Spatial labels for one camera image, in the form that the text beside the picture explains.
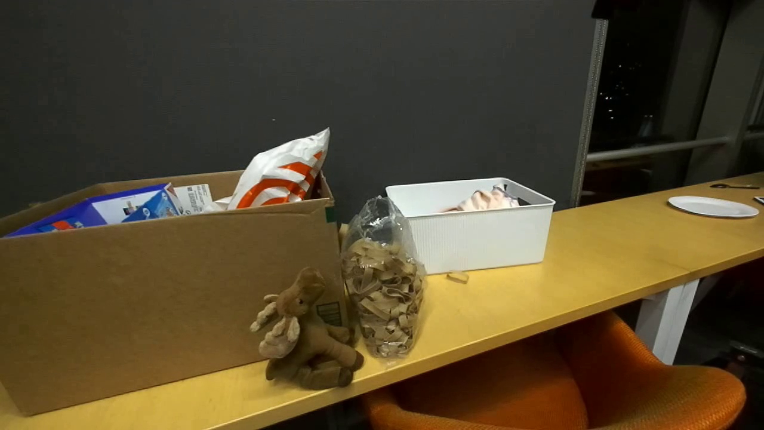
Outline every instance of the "red and white bag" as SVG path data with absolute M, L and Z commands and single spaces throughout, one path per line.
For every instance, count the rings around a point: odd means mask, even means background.
M 230 207 L 283 205 L 302 201 L 327 157 L 330 130 L 258 153 L 231 193 Z

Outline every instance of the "dark gray wall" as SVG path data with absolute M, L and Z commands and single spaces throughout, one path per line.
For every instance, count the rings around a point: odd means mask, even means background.
M 591 43 L 570 0 L 5 0 L 0 213 L 244 167 L 333 126 L 341 210 L 510 174 L 565 203 Z

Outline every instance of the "orange chair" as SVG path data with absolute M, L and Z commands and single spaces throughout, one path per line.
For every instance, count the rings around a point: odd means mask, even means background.
M 731 427 L 742 382 L 664 365 L 614 313 L 362 397 L 369 427 Z

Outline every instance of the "table leg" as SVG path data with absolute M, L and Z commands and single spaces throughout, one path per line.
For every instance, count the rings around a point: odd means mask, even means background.
M 641 302 L 638 338 L 669 365 L 672 363 L 676 348 L 682 340 L 695 291 L 696 280 Z

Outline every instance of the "cardboard box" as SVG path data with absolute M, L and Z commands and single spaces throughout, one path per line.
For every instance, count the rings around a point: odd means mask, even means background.
M 491 187 L 503 187 L 520 205 L 447 213 L 478 188 L 489 191 Z M 491 176 L 400 185 L 386 187 L 386 196 L 405 219 L 403 247 L 429 276 L 543 260 L 554 201 L 517 181 Z
M 118 188 L 210 185 L 220 198 L 237 180 L 212 173 L 98 185 L 0 219 L 0 379 L 21 414 L 258 360 L 261 340 L 249 325 L 263 297 L 305 266 L 336 285 L 321 315 L 349 323 L 325 180 L 315 198 L 294 205 L 5 237 Z

